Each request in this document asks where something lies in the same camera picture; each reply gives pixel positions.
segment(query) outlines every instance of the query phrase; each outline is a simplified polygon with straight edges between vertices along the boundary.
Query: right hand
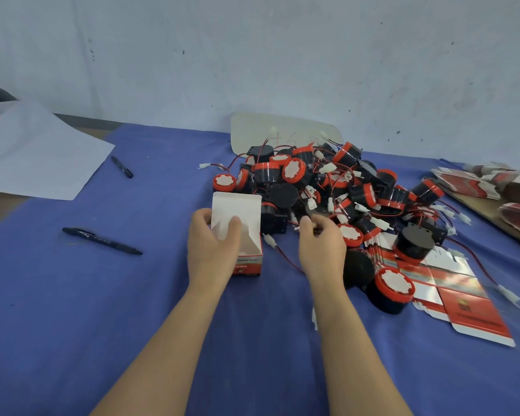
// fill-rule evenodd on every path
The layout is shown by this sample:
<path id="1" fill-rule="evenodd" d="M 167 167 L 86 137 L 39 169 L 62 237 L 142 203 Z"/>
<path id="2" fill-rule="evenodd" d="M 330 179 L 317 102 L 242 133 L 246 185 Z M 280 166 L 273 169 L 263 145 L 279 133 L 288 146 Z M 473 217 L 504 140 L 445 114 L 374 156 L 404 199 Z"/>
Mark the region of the right hand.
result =
<path id="1" fill-rule="evenodd" d="M 322 230 L 314 236 L 314 226 Z M 300 219 L 299 258 L 310 283 L 335 284 L 344 289 L 343 267 L 347 246 L 335 223 L 322 215 Z"/>

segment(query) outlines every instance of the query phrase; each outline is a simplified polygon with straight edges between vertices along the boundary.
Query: left hand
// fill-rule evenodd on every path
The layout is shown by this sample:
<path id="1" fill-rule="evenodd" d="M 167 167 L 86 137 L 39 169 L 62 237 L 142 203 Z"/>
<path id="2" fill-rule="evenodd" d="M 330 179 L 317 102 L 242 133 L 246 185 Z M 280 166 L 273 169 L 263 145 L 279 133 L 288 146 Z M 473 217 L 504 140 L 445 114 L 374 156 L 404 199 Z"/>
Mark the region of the left hand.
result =
<path id="1" fill-rule="evenodd" d="M 189 289 L 222 294 L 233 274 L 241 243 L 241 220 L 229 221 L 227 237 L 220 241 L 208 227 L 211 209 L 193 213 L 187 241 Z"/>

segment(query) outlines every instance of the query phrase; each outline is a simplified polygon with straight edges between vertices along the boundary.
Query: product box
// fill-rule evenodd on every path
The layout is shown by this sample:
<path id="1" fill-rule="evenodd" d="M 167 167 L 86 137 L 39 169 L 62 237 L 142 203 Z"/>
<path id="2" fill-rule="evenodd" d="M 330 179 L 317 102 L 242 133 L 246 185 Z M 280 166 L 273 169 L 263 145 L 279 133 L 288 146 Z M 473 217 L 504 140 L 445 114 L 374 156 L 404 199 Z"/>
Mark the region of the product box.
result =
<path id="1" fill-rule="evenodd" d="M 262 240 L 260 214 L 262 196 L 215 192 L 212 197 L 212 231 L 218 239 L 225 239 L 229 220 L 241 219 L 241 246 L 233 274 L 259 276 L 262 269 Z"/>

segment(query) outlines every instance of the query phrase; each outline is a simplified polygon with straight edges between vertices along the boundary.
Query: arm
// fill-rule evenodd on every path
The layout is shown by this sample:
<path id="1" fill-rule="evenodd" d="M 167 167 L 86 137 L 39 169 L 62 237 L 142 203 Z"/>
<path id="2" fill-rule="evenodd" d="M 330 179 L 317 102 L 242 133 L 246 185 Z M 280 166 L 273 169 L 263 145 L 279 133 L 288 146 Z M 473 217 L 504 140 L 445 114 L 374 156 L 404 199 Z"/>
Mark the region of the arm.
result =
<path id="1" fill-rule="evenodd" d="M 185 414 L 204 337 L 239 254 L 239 219 L 219 241 L 210 217 L 201 209 L 191 221 L 187 292 L 91 415 Z"/>
<path id="2" fill-rule="evenodd" d="M 311 285 L 332 416 L 411 415 L 343 286 L 346 246 L 339 228 L 314 215 L 300 222 L 300 262 Z"/>

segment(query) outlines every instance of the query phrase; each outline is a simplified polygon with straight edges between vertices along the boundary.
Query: white paper sheet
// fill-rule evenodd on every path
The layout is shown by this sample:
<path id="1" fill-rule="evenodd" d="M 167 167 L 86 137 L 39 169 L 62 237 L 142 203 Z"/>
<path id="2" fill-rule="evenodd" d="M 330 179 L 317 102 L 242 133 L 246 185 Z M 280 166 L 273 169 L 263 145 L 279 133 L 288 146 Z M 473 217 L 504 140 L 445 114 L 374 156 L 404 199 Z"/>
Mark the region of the white paper sheet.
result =
<path id="1" fill-rule="evenodd" d="M 218 239 L 225 239 L 229 220 L 238 216 L 242 223 L 239 255 L 257 255 L 262 252 L 260 214 L 262 196 L 215 192 L 212 196 L 211 227 Z"/>
<path id="2" fill-rule="evenodd" d="M 15 102 L 0 116 L 0 192 L 73 200 L 113 148 L 35 101 Z"/>

